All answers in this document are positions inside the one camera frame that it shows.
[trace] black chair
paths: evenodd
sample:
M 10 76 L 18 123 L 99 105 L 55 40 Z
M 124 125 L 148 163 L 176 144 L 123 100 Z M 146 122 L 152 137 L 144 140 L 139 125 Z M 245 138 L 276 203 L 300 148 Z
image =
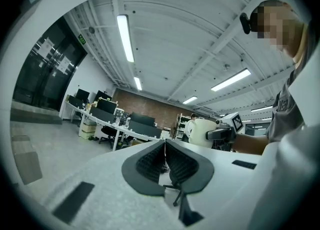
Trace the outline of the black chair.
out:
M 165 188 L 172 188 L 172 189 L 177 189 L 177 190 L 180 190 L 178 196 L 176 197 L 175 201 L 173 202 L 173 206 L 174 207 L 177 207 L 178 206 L 178 200 L 181 196 L 181 185 L 180 183 L 178 182 L 178 179 L 175 177 L 173 171 L 170 171 L 169 173 L 169 177 L 171 179 L 171 182 L 172 182 L 172 186 L 171 185 L 163 185 Z
M 111 128 L 111 127 L 108 127 L 108 126 L 104 126 L 101 131 L 108 135 L 107 138 L 105 137 L 101 137 L 100 140 L 99 140 L 99 144 L 101 142 L 104 142 L 104 141 L 109 141 L 110 142 L 110 146 L 112 147 L 113 146 L 113 141 L 115 139 L 115 136 L 117 135 L 117 130 L 114 129 L 114 128 Z

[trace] person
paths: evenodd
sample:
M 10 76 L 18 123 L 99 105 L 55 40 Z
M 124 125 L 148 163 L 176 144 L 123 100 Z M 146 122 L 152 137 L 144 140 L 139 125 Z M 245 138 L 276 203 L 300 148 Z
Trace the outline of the person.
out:
M 262 136 L 237 134 L 233 149 L 251 154 L 262 154 L 266 145 L 280 141 L 290 131 L 302 127 L 303 117 L 290 95 L 288 87 L 302 71 L 319 41 L 319 27 L 314 21 L 309 24 L 299 21 L 289 4 L 279 0 L 267 0 L 258 5 L 246 22 L 240 17 L 246 34 L 254 32 L 258 38 L 267 38 L 277 50 L 286 53 L 295 63 L 282 90 L 272 107 L 271 123 Z
M 198 116 L 196 114 L 191 114 L 191 120 L 189 120 L 186 124 L 185 124 L 185 127 L 184 127 L 184 132 L 183 132 L 183 136 L 181 138 L 182 141 L 184 142 L 189 142 L 189 138 L 187 136 L 187 133 L 189 134 L 190 136 L 190 133 L 192 131 L 192 128 L 194 126 L 194 124 L 192 123 L 192 121 L 194 121 L 195 119 L 197 119 Z

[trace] black rubber pad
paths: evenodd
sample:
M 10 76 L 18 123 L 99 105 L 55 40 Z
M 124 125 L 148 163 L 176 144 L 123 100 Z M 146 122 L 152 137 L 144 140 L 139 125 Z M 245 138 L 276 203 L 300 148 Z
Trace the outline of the black rubber pad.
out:
M 252 169 L 252 170 L 254 170 L 255 167 L 257 166 L 257 164 L 248 163 L 248 162 L 244 162 L 244 161 L 240 161 L 240 160 L 235 160 L 232 163 L 235 164 L 235 165 L 238 165 L 238 166 L 242 166 L 242 167 L 245 167 L 245 168 L 248 168 L 248 169 Z
M 86 201 L 94 187 L 93 184 L 81 182 L 55 209 L 53 215 L 69 224 L 77 215 L 81 205 Z

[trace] ceiling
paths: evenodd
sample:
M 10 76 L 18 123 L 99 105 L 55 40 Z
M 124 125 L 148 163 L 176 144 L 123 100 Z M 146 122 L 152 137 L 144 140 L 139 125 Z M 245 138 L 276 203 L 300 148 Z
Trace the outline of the ceiling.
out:
M 89 0 L 66 17 L 86 50 L 118 87 L 206 115 L 239 111 L 243 120 L 271 117 L 270 106 L 293 61 L 262 39 L 244 34 L 239 15 L 263 0 Z M 127 14 L 134 63 L 126 60 L 116 16 Z M 94 27 L 94 34 L 89 27 Z M 211 88 L 247 68 L 251 75 L 217 92 Z

